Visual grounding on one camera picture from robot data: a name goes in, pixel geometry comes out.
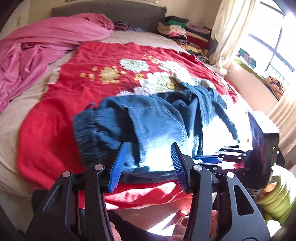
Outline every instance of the blue denim jacket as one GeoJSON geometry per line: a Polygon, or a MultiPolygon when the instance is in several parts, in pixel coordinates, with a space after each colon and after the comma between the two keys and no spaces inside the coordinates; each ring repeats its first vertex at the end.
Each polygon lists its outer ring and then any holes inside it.
{"type": "Polygon", "coordinates": [[[104,99],[74,117],[73,129],[83,166],[108,165],[119,144],[128,148],[121,181],[159,183],[176,179],[170,146],[182,153],[203,154],[202,127],[213,115],[226,123],[237,139],[235,126],[225,114],[225,102],[214,90],[192,87],[151,96],[130,95],[104,99]]]}

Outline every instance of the white wall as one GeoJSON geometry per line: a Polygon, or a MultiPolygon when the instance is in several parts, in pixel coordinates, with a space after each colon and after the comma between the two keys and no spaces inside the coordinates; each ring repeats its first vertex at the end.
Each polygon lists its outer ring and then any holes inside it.
{"type": "Polygon", "coordinates": [[[277,99],[267,87],[235,61],[231,63],[228,70],[229,74],[224,78],[235,86],[253,110],[261,110],[268,115],[276,105],[277,99]]]}
{"type": "MultiPolygon", "coordinates": [[[[29,24],[50,17],[51,9],[75,2],[89,0],[31,0],[29,24]]],[[[148,1],[134,0],[157,6],[167,6],[167,16],[175,15],[181,18],[188,18],[193,23],[199,23],[212,28],[221,0],[159,0],[158,4],[148,1]]]]}
{"type": "Polygon", "coordinates": [[[14,30],[28,24],[30,4],[31,0],[24,0],[18,5],[1,30],[0,39],[5,38],[14,30]]]}

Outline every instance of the pink sheet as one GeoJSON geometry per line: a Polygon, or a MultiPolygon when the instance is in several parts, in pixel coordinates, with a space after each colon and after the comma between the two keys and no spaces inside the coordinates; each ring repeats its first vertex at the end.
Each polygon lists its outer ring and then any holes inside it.
{"type": "Polygon", "coordinates": [[[85,41],[111,36],[113,29],[105,15],[83,13],[24,26],[1,40],[0,113],[46,72],[48,64],[85,41]]]}

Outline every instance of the blue gripper pad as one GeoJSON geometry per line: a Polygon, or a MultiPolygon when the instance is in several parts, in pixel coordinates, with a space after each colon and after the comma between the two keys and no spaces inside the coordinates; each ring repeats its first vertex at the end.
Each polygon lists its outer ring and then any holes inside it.
{"type": "Polygon", "coordinates": [[[110,171],[110,180],[108,184],[108,190],[109,192],[113,192],[115,188],[118,186],[119,178],[122,172],[122,168],[126,159],[126,154],[127,154],[127,147],[126,145],[122,142],[119,145],[119,148],[117,149],[117,156],[114,161],[114,164],[111,168],[110,171]]]}
{"type": "Polygon", "coordinates": [[[202,160],[202,163],[218,164],[222,162],[222,160],[217,156],[193,156],[192,159],[202,160]]]}
{"type": "Polygon", "coordinates": [[[177,143],[173,143],[170,147],[170,156],[172,158],[175,172],[177,175],[177,179],[179,182],[180,188],[187,190],[189,188],[188,186],[188,175],[190,176],[190,170],[186,169],[187,165],[185,162],[185,159],[178,147],[177,143]]]}

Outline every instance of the green cloth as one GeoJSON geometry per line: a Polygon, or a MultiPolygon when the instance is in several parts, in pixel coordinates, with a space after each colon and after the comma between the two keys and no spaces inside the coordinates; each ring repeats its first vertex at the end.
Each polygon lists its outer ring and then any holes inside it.
{"type": "Polygon", "coordinates": [[[183,28],[186,27],[186,24],[185,23],[177,22],[177,21],[174,21],[174,20],[169,20],[168,22],[163,21],[162,23],[165,26],[168,26],[168,25],[180,25],[183,28]]]}
{"type": "Polygon", "coordinates": [[[296,204],[296,178],[281,166],[275,166],[279,181],[273,191],[256,201],[264,211],[282,225],[296,204]]]}

